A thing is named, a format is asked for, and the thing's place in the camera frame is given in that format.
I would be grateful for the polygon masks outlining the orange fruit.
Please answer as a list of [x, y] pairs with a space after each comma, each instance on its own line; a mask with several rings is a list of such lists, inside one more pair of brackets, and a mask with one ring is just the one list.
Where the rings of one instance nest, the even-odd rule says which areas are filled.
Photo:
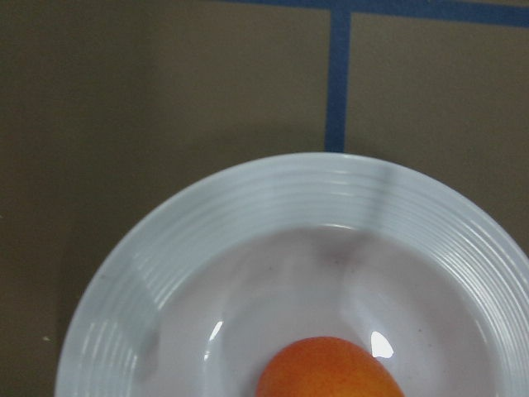
[[263, 370], [257, 396], [402, 396], [366, 350], [337, 337], [310, 337], [279, 351]]

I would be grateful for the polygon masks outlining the white plate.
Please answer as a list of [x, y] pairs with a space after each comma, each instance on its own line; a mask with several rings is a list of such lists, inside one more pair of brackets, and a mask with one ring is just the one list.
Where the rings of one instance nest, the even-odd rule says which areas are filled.
[[361, 345], [407, 396], [528, 393], [528, 259], [481, 208], [356, 155], [232, 167], [146, 216], [64, 341], [58, 396], [252, 396], [305, 337]]

